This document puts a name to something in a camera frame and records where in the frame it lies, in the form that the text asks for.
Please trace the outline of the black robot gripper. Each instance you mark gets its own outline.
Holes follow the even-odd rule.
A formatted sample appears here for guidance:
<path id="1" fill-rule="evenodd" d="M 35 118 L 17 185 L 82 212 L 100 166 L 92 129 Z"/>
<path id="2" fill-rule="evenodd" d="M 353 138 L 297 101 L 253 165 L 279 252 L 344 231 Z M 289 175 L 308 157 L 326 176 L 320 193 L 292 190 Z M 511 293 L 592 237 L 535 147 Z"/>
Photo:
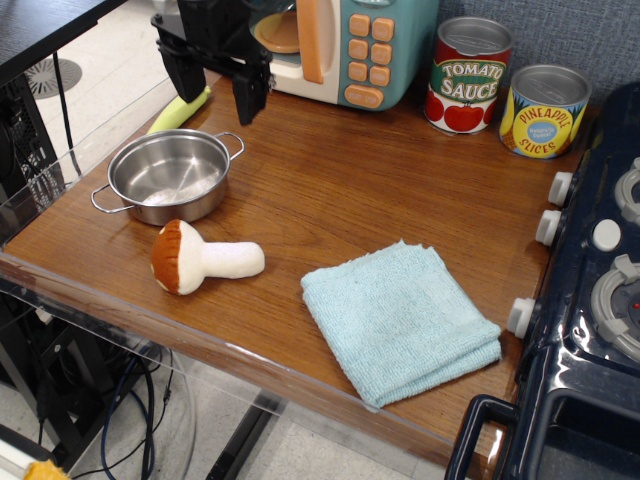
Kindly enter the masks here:
<path id="1" fill-rule="evenodd" d="M 251 124 L 265 108 L 273 85 L 272 56 L 250 31 L 252 7 L 245 1 L 177 5 L 176 13 L 157 14 L 151 24 L 158 31 L 158 50 L 178 96 L 193 102 L 206 87 L 205 69 L 234 75 L 239 122 Z"/>

